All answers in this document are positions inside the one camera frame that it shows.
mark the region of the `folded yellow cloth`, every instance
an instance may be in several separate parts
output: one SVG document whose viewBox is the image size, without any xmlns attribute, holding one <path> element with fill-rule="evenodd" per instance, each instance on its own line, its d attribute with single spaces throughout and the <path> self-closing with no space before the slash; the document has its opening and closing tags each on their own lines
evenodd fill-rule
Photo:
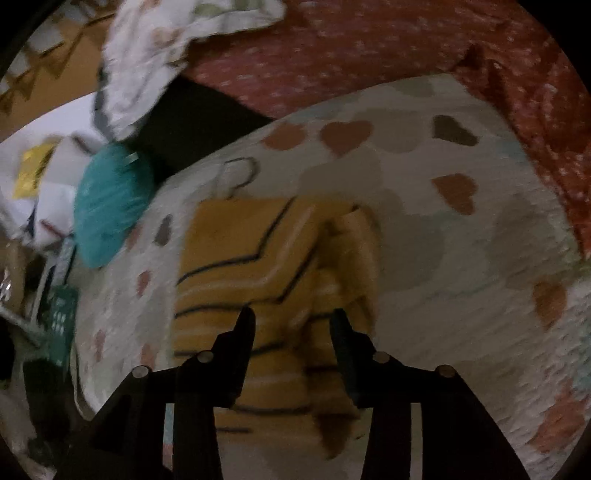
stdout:
<svg viewBox="0 0 591 480">
<path fill-rule="evenodd" d="M 242 395 L 216 412 L 220 433 L 323 446 L 333 456 L 358 418 L 345 393 L 329 319 L 344 308 L 369 333 L 379 234 L 352 203 L 296 197 L 201 202 L 186 233 L 171 330 L 181 364 L 231 329 L 243 305 L 256 335 Z"/>
</svg>

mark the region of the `yellow packet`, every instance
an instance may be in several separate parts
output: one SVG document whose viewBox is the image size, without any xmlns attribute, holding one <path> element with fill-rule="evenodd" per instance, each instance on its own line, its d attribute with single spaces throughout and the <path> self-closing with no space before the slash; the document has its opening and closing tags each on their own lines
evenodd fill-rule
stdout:
<svg viewBox="0 0 591 480">
<path fill-rule="evenodd" d="M 22 199 L 38 195 L 39 181 L 49 164 L 56 145 L 51 142 L 43 143 L 22 154 L 21 169 L 18 172 L 12 198 Z"/>
</svg>

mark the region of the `orange patterned fabric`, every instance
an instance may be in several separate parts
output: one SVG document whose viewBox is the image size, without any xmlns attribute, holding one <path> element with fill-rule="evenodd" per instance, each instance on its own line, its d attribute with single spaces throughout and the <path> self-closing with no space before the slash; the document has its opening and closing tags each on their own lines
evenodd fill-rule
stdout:
<svg viewBox="0 0 591 480">
<path fill-rule="evenodd" d="M 283 22 L 190 49 L 185 74 L 273 118 L 393 80 L 452 72 L 492 102 L 591 255 L 591 99 L 514 0 L 285 0 Z"/>
</svg>

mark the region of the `bed sheet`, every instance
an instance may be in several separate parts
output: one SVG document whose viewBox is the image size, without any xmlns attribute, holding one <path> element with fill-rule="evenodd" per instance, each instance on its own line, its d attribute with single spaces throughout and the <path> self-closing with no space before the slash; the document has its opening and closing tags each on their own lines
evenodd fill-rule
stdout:
<svg viewBox="0 0 591 480">
<path fill-rule="evenodd" d="M 517 137 L 448 74 L 303 109 L 170 178 L 82 285 L 76 348 L 91 407 L 134 366 L 172 366 L 183 235 L 200 200 L 230 192 L 369 205 L 383 235 L 377 348 L 415 367 L 454 365 L 532 480 L 556 473 L 591 414 L 591 279 Z M 330 461 L 220 436 L 225 477 L 359 478 L 359 428 Z"/>
<path fill-rule="evenodd" d="M 285 4 L 285 20 L 267 30 L 193 44 L 185 75 L 280 118 L 378 83 L 452 72 L 504 116 L 591 254 L 591 97 L 517 1 Z"/>
</svg>

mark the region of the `red speckled cloth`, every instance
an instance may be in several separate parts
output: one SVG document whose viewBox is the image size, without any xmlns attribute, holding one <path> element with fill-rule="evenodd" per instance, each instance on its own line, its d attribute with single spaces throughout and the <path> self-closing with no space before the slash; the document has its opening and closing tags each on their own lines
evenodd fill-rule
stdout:
<svg viewBox="0 0 591 480">
<path fill-rule="evenodd" d="M 452 72 L 506 117 L 591 255 L 591 101 L 513 0 L 284 0 L 283 22 L 190 50 L 186 75 L 279 118 L 382 82 Z"/>
</svg>

